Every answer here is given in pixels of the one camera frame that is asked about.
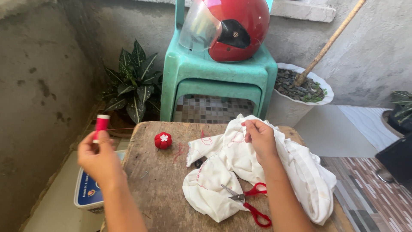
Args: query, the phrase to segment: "helmet visor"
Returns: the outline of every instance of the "helmet visor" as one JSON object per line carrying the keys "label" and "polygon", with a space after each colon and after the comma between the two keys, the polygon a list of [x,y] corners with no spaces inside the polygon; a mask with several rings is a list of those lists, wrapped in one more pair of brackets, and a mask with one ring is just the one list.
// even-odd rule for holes
{"label": "helmet visor", "polygon": [[210,48],[222,32],[222,24],[210,13],[202,0],[194,0],[187,13],[179,43],[194,51]]}

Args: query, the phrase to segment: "hand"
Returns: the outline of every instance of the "hand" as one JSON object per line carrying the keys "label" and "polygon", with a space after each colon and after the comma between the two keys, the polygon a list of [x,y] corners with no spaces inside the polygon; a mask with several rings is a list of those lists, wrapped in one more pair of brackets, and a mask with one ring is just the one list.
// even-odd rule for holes
{"label": "hand", "polygon": [[119,157],[115,152],[113,140],[106,131],[99,131],[99,144],[93,143],[93,131],[80,142],[77,149],[77,163],[99,184],[102,191],[118,187],[126,182]]}
{"label": "hand", "polygon": [[256,151],[260,165],[264,165],[273,157],[278,157],[273,129],[260,120],[246,120],[241,124],[246,126],[245,142],[251,142]]}

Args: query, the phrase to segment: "wall ledge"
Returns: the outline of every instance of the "wall ledge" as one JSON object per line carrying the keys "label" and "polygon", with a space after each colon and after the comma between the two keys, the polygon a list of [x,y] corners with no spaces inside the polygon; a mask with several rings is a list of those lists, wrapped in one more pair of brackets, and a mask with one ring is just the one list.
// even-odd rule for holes
{"label": "wall ledge", "polygon": [[[136,0],[175,4],[176,0]],[[190,7],[191,0],[185,0],[185,6]],[[274,0],[270,15],[292,19],[302,19],[330,23],[335,18],[336,10],[327,5],[316,5],[302,1]]]}

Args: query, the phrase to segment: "red thread spool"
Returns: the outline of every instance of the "red thread spool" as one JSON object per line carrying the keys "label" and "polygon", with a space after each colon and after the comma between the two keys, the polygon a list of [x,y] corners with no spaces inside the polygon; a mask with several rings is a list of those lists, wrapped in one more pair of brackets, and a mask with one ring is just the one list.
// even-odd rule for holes
{"label": "red thread spool", "polygon": [[93,136],[93,143],[99,143],[98,133],[101,130],[107,130],[110,115],[99,114],[96,119],[96,134]]}

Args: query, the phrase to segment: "wooden table surface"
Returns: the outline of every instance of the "wooden table surface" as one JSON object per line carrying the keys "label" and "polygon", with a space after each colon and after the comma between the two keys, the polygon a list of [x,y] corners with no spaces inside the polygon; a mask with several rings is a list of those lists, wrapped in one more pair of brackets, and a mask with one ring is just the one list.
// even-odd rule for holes
{"label": "wooden table surface", "polygon": [[[202,130],[211,136],[223,134],[226,126],[226,124],[144,122],[135,127],[123,166],[129,177],[131,194],[150,232],[271,231],[257,226],[251,213],[247,211],[239,211],[232,217],[217,223],[208,215],[194,210],[183,195],[183,179],[195,169],[193,164],[189,168],[185,165],[187,143],[199,139]],[[283,126],[279,128],[286,138],[304,144],[294,129]],[[154,145],[154,137],[163,131],[172,135],[173,144],[166,150],[159,150]],[[239,181],[244,190],[252,188],[248,182],[241,179]],[[249,197],[247,202],[270,216],[265,195]],[[314,224],[314,226],[318,232],[354,231],[336,197],[334,197],[333,213],[325,225]],[[107,231],[105,223],[101,231]]]}

